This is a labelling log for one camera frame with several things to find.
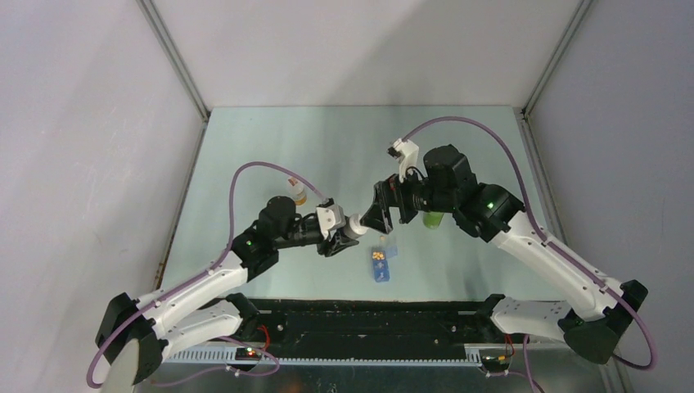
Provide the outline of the white pill bottle blue label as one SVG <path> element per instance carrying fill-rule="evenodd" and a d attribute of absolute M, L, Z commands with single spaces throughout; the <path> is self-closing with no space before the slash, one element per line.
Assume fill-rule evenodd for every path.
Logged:
<path fill-rule="evenodd" d="M 361 218 L 362 216 L 360 214 L 354 214 L 348 218 L 344 229 L 347 237 L 351 239 L 359 239 L 367 233 L 369 228 L 361 224 Z"/>

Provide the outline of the white bottle orange label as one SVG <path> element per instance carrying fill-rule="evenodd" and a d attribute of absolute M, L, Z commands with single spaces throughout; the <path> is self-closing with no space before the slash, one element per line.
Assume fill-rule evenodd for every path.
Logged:
<path fill-rule="evenodd" d="M 305 190 L 305 185 L 295 177 L 287 179 L 288 192 L 291 199 L 297 206 L 302 206 L 308 200 L 308 195 Z"/>

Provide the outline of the green pill bottle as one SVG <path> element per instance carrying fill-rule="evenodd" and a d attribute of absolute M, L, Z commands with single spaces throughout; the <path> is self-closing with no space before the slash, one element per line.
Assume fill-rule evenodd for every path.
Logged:
<path fill-rule="evenodd" d="M 425 212 L 422 216 L 423 225 L 428 229 L 437 229 L 445 216 L 441 212 Z"/>

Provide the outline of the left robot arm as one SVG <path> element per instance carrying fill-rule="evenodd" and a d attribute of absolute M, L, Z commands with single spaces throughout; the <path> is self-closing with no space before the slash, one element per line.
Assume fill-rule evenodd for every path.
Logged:
<path fill-rule="evenodd" d="M 130 341 L 139 346 L 132 378 L 138 384 L 170 356 L 205 341 L 252 339 L 259 320 L 251 302 L 240 293 L 219 302 L 214 298 L 269 270 L 279 261 L 281 249 L 315 245 L 319 255 L 329 257 L 356 245 L 368 230 L 361 218 L 344 215 L 333 200 L 302 216 L 289 197 L 270 199 L 257 220 L 200 273 L 168 291 L 135 299 L 122 293 L 110 301 L 96 338 L 98 352 L 88 369 L 89 386 L 99 386 L 93 379 L 98 361 L 114 364 Z"/>

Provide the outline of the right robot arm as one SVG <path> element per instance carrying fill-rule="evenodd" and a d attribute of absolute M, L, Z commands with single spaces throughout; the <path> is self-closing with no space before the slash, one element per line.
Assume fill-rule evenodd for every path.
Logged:
<path fill-rule="evenodd" d="M 561 301 L 489 296 L 475 321 L 481 339 L 496 342 L 506 334 L 528 334 L 563 342 L 595 364 L 615 357 L 621 337 L 647 297 L 640 282 L 618 281 L 580 258 L 534 222 L 528 207 L 507 189 L 479 182 L 456 147 L 428 151 L 425 175 L 412 167 L 418 154 L 415 144 L 399 142 L 390 154 L 399 170 L 376 183 L 372 205 L 350 220 L 355 233 L 390 233 L 392 209 L 403 224 L 421 212 L 449 214 L 468 236 L 515 257 L 563 295 Z"/>

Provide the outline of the blue pill organizer box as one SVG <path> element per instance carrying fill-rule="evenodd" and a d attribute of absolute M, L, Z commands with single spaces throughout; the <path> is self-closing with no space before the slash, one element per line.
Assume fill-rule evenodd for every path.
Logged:
<path fill-rule="evenodd" d="M 389 261 L 398 255 L 396 246 L 373 246 L 370 250 L 372 274 L 375 282 L 390 280 Z"/>

